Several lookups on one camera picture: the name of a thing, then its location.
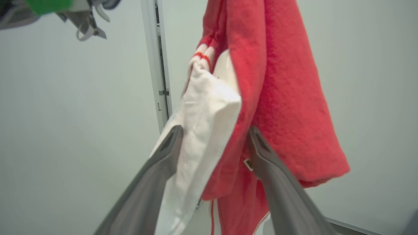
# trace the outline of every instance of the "robotic arm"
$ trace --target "robotic arm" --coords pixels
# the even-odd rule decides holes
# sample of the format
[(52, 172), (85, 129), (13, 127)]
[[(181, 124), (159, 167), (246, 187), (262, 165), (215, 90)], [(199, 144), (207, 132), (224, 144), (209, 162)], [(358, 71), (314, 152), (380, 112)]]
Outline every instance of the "robotic arm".
[(77, 38), (85, 41), (91, 36), (106, 39), (94, 19), (97, 14), (110, 22), (103, 9), (112, 10), (120, 0), (0, 0), (0, 30), (25, 26), (42, 15), (56, 13), (64, 22), (70, 20), (77, 28)]

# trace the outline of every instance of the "clothing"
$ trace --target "clothing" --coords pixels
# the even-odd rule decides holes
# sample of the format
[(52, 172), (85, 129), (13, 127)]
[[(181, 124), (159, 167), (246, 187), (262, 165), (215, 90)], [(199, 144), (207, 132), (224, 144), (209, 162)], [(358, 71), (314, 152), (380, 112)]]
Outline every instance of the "clothing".
[(250, 235), (268, 213), (264, 188), (243, 161), (256, 125), (303, 187), (349, 171), (295, 0), (209, 0), (194, 58), (230, 50), (242, 107), (202, 194), (217, 199), (222, 235)]
[(242, 103), (231, 67), (231, 61), (225, 61), (221, 69), (216, 68), (211, 74), (206, 60), (195, 59), (190, 63), (190, 76), (180, 108), (168, 120), (150, 154), (151, 157), (173, 126), (183, 126), (177, 173), (166, 183), (155, 234), (180, 235), (183, 232), (222, 156)]

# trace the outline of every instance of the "white stripe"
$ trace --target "white stripe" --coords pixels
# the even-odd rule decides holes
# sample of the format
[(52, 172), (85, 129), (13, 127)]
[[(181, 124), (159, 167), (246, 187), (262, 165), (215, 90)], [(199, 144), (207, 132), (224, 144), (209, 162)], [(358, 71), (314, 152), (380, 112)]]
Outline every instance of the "white stripe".
[(202, 43), (197, 47), (196, 51), (199, 51), (199, 52), (203, 53), (206, 49), (208, 49), (208, 45)]
[(270, 212), (267, 212), (265, 216), (258, 222), (257, 228), (252, 235), (263, 235), (264, 224), (270, 219)]
[(210, 63), (213, 64), (213, 60), (215, 57), (215, 48), (210, 46), (205, 51), (203, 51), (202, 54), (204, 56), (207, 56), (209, 58)]

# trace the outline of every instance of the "green part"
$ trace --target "green part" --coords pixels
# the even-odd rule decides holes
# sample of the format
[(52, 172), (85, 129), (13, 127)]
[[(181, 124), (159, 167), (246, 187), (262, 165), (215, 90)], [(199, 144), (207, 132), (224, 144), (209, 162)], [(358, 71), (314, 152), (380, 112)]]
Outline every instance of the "green part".
[(26, 0), (32, 11), (38, 15), (59, 12), (70, 8), (73, 0)]

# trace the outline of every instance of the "background wall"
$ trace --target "background wall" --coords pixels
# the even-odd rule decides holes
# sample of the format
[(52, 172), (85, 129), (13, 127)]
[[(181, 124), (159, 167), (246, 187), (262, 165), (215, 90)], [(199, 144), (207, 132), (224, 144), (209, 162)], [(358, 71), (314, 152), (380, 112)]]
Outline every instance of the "background wall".
[(159, 136), (140, 1), (0, 31), (0, 234), (90, 235)]
[[(173, 107), (202, 34), (205, 0), (163, 2)], [(298, 0), (352, 171), (308, 189), (323, 214), (383, 235), (418, 209), (418, 2)]]

